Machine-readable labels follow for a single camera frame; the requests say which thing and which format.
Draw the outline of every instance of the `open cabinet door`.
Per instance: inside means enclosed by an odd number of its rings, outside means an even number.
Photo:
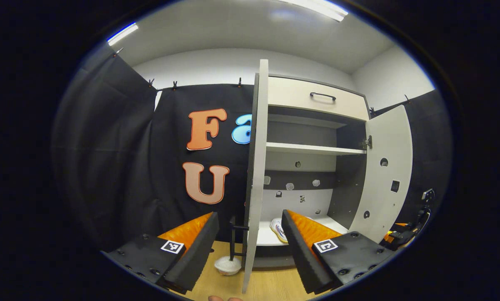
[[[349,232],[381,242],[396,221],[410,186],[413,149],[404,105],[368,120],[365,185]]]
[[[255,251],[257,248],[257,234],[259,232],[259,221],[261,219],[261,206],[263,203],[263,185],[265,181],[265,158],[266,158],[266,127],[269,116],[269,61],[261,59],[259,62],[259,81],[256,82],[257,87],[257,109],[254,112],[256,116],[252,116],[252,128],[255,124],[255,133],[251,133],[250,156],[253,153],[253,158],[250,158],[248,171],[250,192],[250,204],[248,208],[247,221],[244,224],[248,225],[248,236],[244,249],[246,250],[246,258],[244,261],[244,282],[242,283],[242,293],[246,293],[248,282],[250,282],[251,269],[254,266]]]

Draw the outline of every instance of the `white cabinet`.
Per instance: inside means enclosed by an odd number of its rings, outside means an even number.
[[[269,227],[282,210],[380,242],[402,208],[412,166],[402,105],[370,119],[364,95],[268,74],[264,59],[255,85],[243,293],[253,268],[294,265]]]

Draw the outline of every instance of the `drawer handle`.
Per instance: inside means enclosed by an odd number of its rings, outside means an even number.
[[[323,97],[331,97],[332,101],[335,101],[337,99],[336,97],[332,97],[332,95],[320,94],[320,93],[315,93],[315,92],[309,93],[309,96],[313,97],[313,95],[322,95]]]

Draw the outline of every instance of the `cabinet shelf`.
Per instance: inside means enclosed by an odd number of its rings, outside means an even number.
[[[366,150],[363,151],[362,149],[275,143],[275,142],[267,142],[266,150],[267,152],[313,154],[313,155],[328,155],[328,156],[345,156],[345,155],[357,155],[357,154],[367,153]]]
[[[318,223],[339,232],[340,234],[345,234],[348,229],[343,227],[341,224],[334,221],[331,217],[311,217]],[[270,229],[270,221],[260,221],[259,222],[259,232],[257,233],[257,246],[285,246],[288,244],[282,243],[278,236]]]

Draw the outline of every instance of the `white wall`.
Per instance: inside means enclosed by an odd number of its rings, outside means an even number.
[[[155,78],[158,89],[190,84],[254,84],[259,59],[269,59],[269,73],[327,82],[357,91],[352,77],[327,65],[272,51],[223,48],[189,51],[160,57],[134,66],[146,80]],[[155,107],[161,93],[157,94]]]
[[[384,51],[353,73],[359,93],[375,110],[395,105],[434,89],[417,63],[399,46]]]

